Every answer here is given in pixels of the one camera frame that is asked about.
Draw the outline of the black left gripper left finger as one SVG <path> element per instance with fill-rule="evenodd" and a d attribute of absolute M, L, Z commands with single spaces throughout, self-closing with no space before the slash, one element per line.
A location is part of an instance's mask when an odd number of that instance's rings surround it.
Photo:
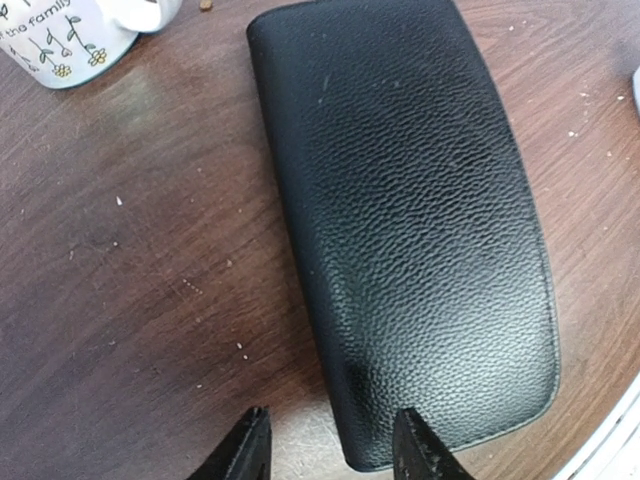
<path fill-rule="evenodd" d="M 272 428 L 265 407 L 251 407 L 188 480 L 269 480 Z"/>

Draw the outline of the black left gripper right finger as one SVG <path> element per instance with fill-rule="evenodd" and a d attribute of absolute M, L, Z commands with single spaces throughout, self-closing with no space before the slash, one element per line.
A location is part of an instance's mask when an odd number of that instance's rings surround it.
<path fill-rule="evenodd" d="M 400 410 L 393 429 L 393 475 L 399 480 L 470 480 L 470 474 L 413 408 Z"/>

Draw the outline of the black zippered tool case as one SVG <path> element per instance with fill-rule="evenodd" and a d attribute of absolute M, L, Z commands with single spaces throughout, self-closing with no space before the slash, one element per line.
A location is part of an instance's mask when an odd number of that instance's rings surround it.
<path fill-rule="evenodd" d="M 539 418 L 553 282 L 501 98 L 451 1 L 309 1 L 247 28 L 297 272 L 346 463 L 396 413 L 452 449 Z"/>

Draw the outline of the white scalloped ceramic bowl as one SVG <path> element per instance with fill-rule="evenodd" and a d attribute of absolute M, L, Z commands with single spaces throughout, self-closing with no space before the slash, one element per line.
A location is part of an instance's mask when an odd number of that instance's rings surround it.
<path fill-rule="evenodd" d="M 635 108 L 637 113 L 640 114 L 640 67 L 637 67 L 632 74 L 631 87 Z"/>

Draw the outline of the white floral ceramic mug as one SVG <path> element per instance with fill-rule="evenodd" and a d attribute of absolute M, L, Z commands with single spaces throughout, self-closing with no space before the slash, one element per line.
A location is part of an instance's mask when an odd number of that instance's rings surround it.
<path fill-rule="evenodd" d="M 181 0 L 3 0 L 1 49 L 42 86 L 85 84 L 116 64 L 141 34 L 156 33 Z"/>

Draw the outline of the front aluminium rail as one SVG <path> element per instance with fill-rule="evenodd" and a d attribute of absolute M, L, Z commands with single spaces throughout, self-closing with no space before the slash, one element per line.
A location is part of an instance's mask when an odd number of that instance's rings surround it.
<path fill-rule="evenodd" d="M 639 478 L 639 388 L 636 376 L 606 419 L 553 480 Z"/>

